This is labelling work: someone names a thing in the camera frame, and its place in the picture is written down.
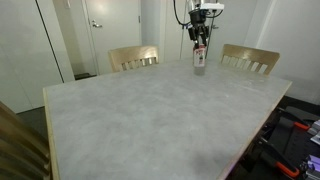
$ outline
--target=table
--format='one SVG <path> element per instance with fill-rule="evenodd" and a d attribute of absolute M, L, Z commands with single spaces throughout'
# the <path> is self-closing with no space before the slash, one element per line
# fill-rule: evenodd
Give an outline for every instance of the table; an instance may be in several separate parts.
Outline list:
<path fill-rule="evenodd" d="M 44 89 L 55 179 L 224 179 L 291 82 L 180 60 Z"/>

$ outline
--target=red object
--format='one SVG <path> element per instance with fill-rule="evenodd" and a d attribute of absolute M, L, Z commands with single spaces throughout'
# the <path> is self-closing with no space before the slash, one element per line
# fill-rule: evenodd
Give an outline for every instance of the red object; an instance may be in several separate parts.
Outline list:
<path fill-rule="evenodd" d="M 297 177 L 300 174 L 299 169 L 296 168 L 295 172 L 292 172 L 290 169 L 288 169 L 285 165 L 281 164 L 280 162 L 276 163 L 276 166 L 281 169 L 282 172 L 284 172 L 285 174 L 287 174 L 290 177 Z"/>
<path fill-rule="evenodd" d="M 294 125 L 306 131 L 310 128 L 310 126 L 306 126 L 298 122 L 295 122 Z"/>

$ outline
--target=chair backrest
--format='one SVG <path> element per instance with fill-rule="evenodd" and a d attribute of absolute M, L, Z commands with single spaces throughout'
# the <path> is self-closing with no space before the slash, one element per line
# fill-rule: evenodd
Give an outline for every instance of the chair backrest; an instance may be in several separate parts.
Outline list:
<path fill-rule="evenodd" d="M 279 57 L 280 54 L 277 52 L 225 44 L 221 63 L 255 72 L 262 70 L 261 67 L 265 65 L 263 74 L 269 75 Z"/>
<path fill-rule="evenodd" d="M 109 51 L 113 72 L 159 64 L 156 46 L 132 46 Z"/>
<path fill-rule="evenodd" d="M 0 176 L 50 179 L 48 141 L 0 101 Z"/>

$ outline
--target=door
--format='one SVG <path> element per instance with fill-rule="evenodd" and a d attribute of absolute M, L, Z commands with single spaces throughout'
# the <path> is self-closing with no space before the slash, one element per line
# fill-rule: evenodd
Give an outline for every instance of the door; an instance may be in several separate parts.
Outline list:
<path fill-rule="evenodd" d="M 112 72 L 108 51 L 139 46 L 140 0 L 86 0 L 99 74 Z"/>
<path fill-rule="evenodd" d="M 15 112 L 43 106 L 62 83 L 36 0 L 0 0 L 0 100 Z"/>

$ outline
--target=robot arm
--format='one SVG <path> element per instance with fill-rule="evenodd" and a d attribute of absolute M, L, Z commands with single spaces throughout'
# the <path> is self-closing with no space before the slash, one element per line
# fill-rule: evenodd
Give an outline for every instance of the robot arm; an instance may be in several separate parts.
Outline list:
<path fill-rule="evenodd" d="M 194 42 L 195 49 L 199 48 L 199 36 L 202 44 L 207 46 L 209 38 L 209 26 L 205 25 L 208 11 L 223 10 L 224 5 L 220 3 L 205 3 L 205 0 L 189 0 L 189 15 L 192 27 L 188 29 L 190 39 Z"/>

